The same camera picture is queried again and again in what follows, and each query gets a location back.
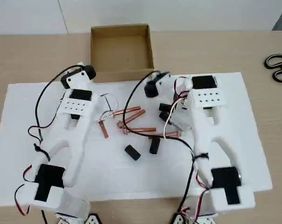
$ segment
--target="wooden table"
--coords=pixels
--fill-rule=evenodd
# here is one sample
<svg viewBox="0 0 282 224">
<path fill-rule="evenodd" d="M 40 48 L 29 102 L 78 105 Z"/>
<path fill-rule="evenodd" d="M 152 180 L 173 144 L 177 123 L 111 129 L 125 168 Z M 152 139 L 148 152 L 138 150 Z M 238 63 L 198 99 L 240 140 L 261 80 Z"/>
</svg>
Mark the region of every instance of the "wooden table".
<svg viewBox="0 0 282 224">
<path fill-rule="evenodd" d="M 152 33 L 157 69 L 173 74 L 242 72 L 274 188 L 256 193 L 256 208 L 221 215 L 218 224 L 282 223 L 282 84 L 263 67 L 270 54 L 282 53 L 282 32 Z M 49 81 L 62 68 L 90 63 L 90 35 L 0 35 L 0 118 L 8 83 Z M 178 199 L 92 203 L 104 224 L 166 224 Z M 47 213 L 49 224 L 55 216 Z M 39 210 L 22 217 L 0 208 L 0 224 L 43 224 Z"/>
</svg>

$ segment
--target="black connector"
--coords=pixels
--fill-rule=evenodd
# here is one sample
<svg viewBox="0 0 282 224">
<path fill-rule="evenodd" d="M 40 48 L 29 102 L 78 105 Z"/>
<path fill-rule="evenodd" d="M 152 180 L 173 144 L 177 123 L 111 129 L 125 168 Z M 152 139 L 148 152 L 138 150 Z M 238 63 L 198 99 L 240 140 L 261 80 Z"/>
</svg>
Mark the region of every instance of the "black connector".
<svg viewBox="0 0 282 224">
<path fill-rule="evenodd" d="M 132 147 L 131 145 L 128 145 L 124 151 L 135 161 L 137 161 L 141 154 L 138 153 L 138 151 L 136 149 L 134 149 L 134 147 Z"/>
<path fill-rule="evenodd" d="M 161 118 L 164 122 L 167 121 L 167 118 L 169 117 L 169 113 L 168 112 L 161 112 L 159 115 L 159 118 Z"/>
<path fill-rule="evenodd" d="M 164 112 L 170 113 L 170 110 L 171 110 L 171 105 L 170 104 L 160 103 L 159 111 L 164 111 Z"/>
<path fill-rule="evenodd" d="M 150 149 L 149 149 L 149 152 L 151 154 L 157 154 L 158 153 L 160 141 L 161 141 L 160 138 L 157 138 L 157 137 L 152 138 Z"/>
</svg>

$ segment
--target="cardboard box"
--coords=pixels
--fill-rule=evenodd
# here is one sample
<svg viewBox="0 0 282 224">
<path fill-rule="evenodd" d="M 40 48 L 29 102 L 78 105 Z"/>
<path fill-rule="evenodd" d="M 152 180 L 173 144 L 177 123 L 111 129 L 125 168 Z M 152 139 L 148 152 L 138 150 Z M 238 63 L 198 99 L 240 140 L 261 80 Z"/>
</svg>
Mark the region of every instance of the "cardboard box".
<svg viewBox="0 0 282 224">
<path fill-rule="evenodd" d="M 95 82 L 138 80 L 154 70 L 148 24 L 91 28 Z"/>
</svg>

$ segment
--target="copper pipe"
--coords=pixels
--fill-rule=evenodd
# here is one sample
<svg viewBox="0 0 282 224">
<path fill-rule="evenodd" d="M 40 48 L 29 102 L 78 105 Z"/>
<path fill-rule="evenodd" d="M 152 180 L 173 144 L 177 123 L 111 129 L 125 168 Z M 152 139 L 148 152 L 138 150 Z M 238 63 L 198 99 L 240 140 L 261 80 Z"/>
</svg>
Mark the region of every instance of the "copper pipe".
<svg viewBox="0 0 282 224">
<path fill-rule="evenodd" d="M 156 131 L 156 128 L 155 127 L 138 127 L 138 128 L 131 128 L 132 131 L 135 131 L 135 132 L 155 132 Z M 122 130 L 122 132 L 124 134 L 129 134 L 130 131 L 126 128 L 124 128 Z"/>
<path fill-rule="evenodd" d="M 141 109 L 140 106 L 134 106 L 134 107 L 131 107 L 131 108 L 127 108 L 126 113 L 132 112 L 132 111 L 137 111 L 137 110 L 140 110 L 140 109 Z M 124 110 L 115 111 L 115 112 L 113 112 L 113 116 L 123 114 L 123 112 L 124 112 Z"/>
<path fill-rule="evenodd" d="M 164 136 L 163 133 L 158 133 L 158 134 L 154 134 L 154 135 L 158 135 L 158 136 Z M 166 137 L 175 137 L 175 138 L 179 138 L 180 137 L 180 132 L 176 131 L 176 132 L 166 132 L 165 133 Z"/>
<path fill-rule="evenodd" d="M 135 120 L 137 117 L 141 116 L 142 114 L 145 113 L 145 110 L 140 110 L 139 112 L 133 114 L 132 116 L 128 117 L 125 119 L 126 123 L 131 122 L 132 120 Z M 123 122 L 122 120 L 118 121 L 117 126 L 119 128 L 123 128 Z"/>
<path fill-rule="evenodd" d="M 99 121 L 99 126 L 102 129 L 102 132 L 104 134 L 105 139 L 109 138 L 107 129 L 106 129 L 105 124 L 104 124 L 104 122 L 102 120 Z"/>
</svg>

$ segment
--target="black scissors handle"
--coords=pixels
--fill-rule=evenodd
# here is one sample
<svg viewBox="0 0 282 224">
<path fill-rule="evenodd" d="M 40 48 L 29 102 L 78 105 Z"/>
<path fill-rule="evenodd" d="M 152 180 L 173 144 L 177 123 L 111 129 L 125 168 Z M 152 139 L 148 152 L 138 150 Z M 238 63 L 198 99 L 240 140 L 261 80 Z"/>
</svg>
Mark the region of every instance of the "black scissors handle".
<svg viewBox="0 0 282 224">
<path fill-rule="evenodd" d="M 273 79 L 276 82 L 282 83 L 282 79 L 279 78 L 279 76 L 282 74 L 282 62 L 278 62 L 276 64 L 270 64 L 269 61 L 273 58 L 279 58 L 282 59 L 282 54 L 274 54 L 269 56 L 265 61 L 264 61 L 264 66 L 267 69 L 276 69 L 276 68 L 281 68 L 280 70 L 276 71 L 273 73 Z"/>
</svg>

